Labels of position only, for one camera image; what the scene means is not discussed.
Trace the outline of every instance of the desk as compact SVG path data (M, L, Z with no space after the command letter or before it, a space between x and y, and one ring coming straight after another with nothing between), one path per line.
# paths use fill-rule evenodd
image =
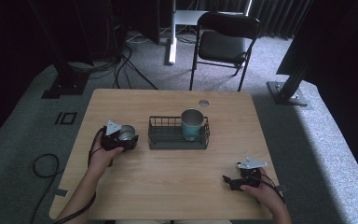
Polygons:
M252 0L246 0L246 6L243 13L247 15L249 12ZM200 16L206 11L195 11L195 10L176 10L176 0L172 0L172 33L171 33L171 45L170 45L170 57L169 63L174 64L176 62L176 25L197 25L197 21Z
M207 100L209 105L199 105ZM208 117L207 149L149 149L150 116L180 116L197 108ZM266 161L278 184L252 97L246 92L96 90L78 132L50 216L55 218L87 169L96 132L111 119L130 124L137 147L114 158L97 188L92 219L271 219L255 198L231 191L222 175L240 178L238 161Z

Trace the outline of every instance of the metal stand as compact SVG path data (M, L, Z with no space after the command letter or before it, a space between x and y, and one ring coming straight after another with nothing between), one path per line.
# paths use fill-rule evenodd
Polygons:
M86 88L90 74L77 75L72 83L64 84L62 77L58 75L51 85L50 90L43 93L42 99L59 99L61 95L82 95Z
M277 81L269 81L267 82L268 88L274 98L275 104L277 105L299 105L302 109L313 109L310 105L310 102L307 101L301 90L297 89L296 93L293 94L292 97L289 99L282 98L280 96L280 91L284 82L277 82Z

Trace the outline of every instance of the chair backrest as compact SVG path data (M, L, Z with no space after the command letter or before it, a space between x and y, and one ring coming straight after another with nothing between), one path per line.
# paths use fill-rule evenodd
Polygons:
M249 39L257 39L261 32L258 19L219 12L204 13L198 20L198 28L200 27L215 30L222 35Z

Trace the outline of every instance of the black wire basket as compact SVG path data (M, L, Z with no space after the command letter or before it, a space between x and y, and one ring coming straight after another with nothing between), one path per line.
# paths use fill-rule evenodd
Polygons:
M180 117L151 116L148 132L150 149L206 149L210 135L208 117L204 117L198 135L183 135L181 124Z

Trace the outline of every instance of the human hand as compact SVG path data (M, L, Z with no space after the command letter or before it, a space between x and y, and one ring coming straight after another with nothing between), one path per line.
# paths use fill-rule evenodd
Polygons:
M265 182L269 182L269 179L266 177L266 171L263 168L259 169L261 173L261 179ZM273 216L289 216L286 205L282 201L281 197L274 189L270 188L269 186L263 183L261 183L258 188L253 188L248 185L242 185L241 189L256 197L259 202L261 202L264 206L267 207L267 209Z
M109 165L110 161L118 154L120 154L124 148L117 147L112 150L106 151L101 146L101 138L103 133L100 132L95 140L94 146L92 147L89 159L89 169L88 172L92 172L97 177L101 177Z

